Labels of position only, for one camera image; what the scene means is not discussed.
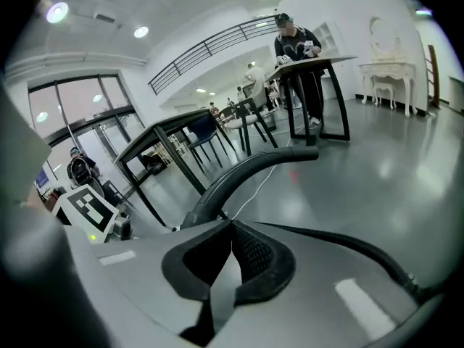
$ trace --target white ceiling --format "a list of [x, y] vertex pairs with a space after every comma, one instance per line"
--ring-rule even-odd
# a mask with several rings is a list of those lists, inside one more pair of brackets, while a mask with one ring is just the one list
[[[46, 8], [65, 1], [70, 13], [63, 22], [49, 24]], [[42, 0], [31, 17], [22, 38], [12, 52], [10, 63], [43, 54], [62, 52], [98, 52], [146, 59], [150, 51], [171, 32], [208, 10], [239, 4], [253, 15], [272, 11], [278, 0]], [[93, 18], [96, 7], [111, 12], [116, 21], [108, 23]], [[134, 30], [146, 25], [150, 32], [142, 39]]]
[[[245, 74], [248, 71], [247, 66], [251, 61], [256, 61], [256, 66], [260, 66], [267, 73], [274, 69], [275, 61], [271, 56], [270, 49], [268, 46], [264, 46], [237, 56], [199, 76], [171, 96], [167, 100], [167, 104], [211, 102], [215, 100], [215, 97], [210, 96], [210, 92], [220, 95], [224, 91], [250, 83], [246, 80]], [[204, 89], [207, 92], [199, 93], [196, 91], [198, 88]]]

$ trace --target black handle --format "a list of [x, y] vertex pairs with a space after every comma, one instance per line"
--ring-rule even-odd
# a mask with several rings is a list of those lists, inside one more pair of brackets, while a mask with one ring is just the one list
[[319, 157], [317, 147], [284, 147], [247, 158], [220, 176], [203, 194], [184, 219], [181, 228], [215, 220], [225, 202], [249, 177], [267, 167], [285, 162], [311, 161]]

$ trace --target gray floor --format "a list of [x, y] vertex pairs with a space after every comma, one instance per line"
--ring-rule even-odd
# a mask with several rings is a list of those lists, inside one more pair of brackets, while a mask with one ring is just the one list
[[[362, 105], [359, 100], [349, 100], [346, 106], [351, 142], [322, 140], [317, 161], [279, 165], [238, 219], [356, 236], [387, 251], [421, 285], [442, 280], [456, 266], [463, 247], [464, 117], [446, 107], [436, 111], [436, 117], [406, 119], [404, 111]], [[334, 101], [326, 102], [328, 131], [341, 131], [337, 107]], [[285, 146], [289, 141], [286, 112], [278, 110], [276, 117], [281, 120], [275, 139]], [[302, 125], [301, 115], [295, 117], [295, 125]], [[272, 149], [256, 130], [250, 128], [250, 133], [253, 153]], [[191, 155], [186, 158], [205, 186], [246, 158], [238, 132], [229, 135], [237, 154], [228, 148], [227, 158], [215, 142], [223, 169], [209, 149], [213, 163], [205, 164], [207, 175]], [[304, 141], [291, 141], [292, 145], [304, 145]], [[234, 216], [269, 172], [245, 182], [223, 210]], [[199, 199], [176, 166], [147, 180], [143, 190], [171, 226], [180, 225]], [[164, 231], [138, 197], [133, 196], [131, 203], [140, 210], [133, 217], [139, 236]]]

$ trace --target ceiling light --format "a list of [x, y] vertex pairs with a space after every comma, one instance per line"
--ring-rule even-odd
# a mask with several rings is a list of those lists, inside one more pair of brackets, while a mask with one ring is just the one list
[[418, 9], [418, 10], [415, 11], [415, 13], [416, 13], [417, 15], [432, 15], [432, 11], [429, 10], [429, 9], [425, 9], [425, 8], [423, 8], [423, 9]]
[[260, 14], [260, 15], [257, 15], [256, 18], [269, 17], [270, 15], [276, 15], [276, 14], [275, 13]]
[[136, 31], [133, 33], [133, 35], [137, 38], [143, 38], [146, 34], [148, 33], [148, 27], [146, 26], [141, 26], [136, 29]]
[[43, 123], [47, 119], [48, 116], [49, 116], [48, 113], [41, 112], [37, 115], [36, 120], [38, 123]]
[[46, 13], [46, 20], [50, 23], [58, 23], [66, 17], [69, 7], [66, 3], [60, 2], [52, 5]]

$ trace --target balcony railing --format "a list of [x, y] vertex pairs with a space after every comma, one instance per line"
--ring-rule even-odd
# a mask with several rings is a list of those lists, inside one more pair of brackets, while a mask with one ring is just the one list
[[174, 59], [150, 80], [149, 85], [157, 95], [175, 79], [181, 77], [184, 73], [196, 65], [199, 65], [205, 59], [224, 49], [241, 43], [242, 41], [276, 32], [277, 30], [274, 16], [269, 16], [250, 20], [220, 31], [206, 40], [203, 40], [201, 43], [192, 46], [189, 50]]

